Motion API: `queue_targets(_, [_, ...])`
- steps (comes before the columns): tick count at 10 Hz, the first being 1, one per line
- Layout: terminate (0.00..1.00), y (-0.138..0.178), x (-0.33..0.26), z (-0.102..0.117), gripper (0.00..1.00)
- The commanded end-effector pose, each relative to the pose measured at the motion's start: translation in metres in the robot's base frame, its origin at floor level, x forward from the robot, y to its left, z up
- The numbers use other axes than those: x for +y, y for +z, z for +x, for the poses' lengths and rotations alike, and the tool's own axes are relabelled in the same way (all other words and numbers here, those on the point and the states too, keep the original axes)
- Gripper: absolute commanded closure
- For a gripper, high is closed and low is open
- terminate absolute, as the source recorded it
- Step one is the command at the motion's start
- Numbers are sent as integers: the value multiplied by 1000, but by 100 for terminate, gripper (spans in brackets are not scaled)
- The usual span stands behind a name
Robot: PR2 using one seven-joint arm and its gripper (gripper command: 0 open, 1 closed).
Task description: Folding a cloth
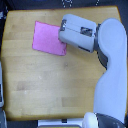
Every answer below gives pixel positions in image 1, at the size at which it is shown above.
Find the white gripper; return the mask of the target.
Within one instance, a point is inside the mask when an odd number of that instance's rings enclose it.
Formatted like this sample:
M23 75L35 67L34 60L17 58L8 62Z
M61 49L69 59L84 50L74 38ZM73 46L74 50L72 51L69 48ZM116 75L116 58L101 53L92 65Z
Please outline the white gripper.
M82 17L66 14L63 16L58 38L61 42L82 50L93 52L97 25Z

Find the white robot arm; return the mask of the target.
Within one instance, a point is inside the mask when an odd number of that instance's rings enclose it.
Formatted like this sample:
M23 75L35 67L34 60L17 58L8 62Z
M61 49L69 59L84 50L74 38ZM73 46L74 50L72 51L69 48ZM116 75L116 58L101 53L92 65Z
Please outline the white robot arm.
M101 24L66 14L58 32L61 42L98 53L106 68L98 80L92 112L84 115L82 128L126 128L127 35L123 24L108 18Z

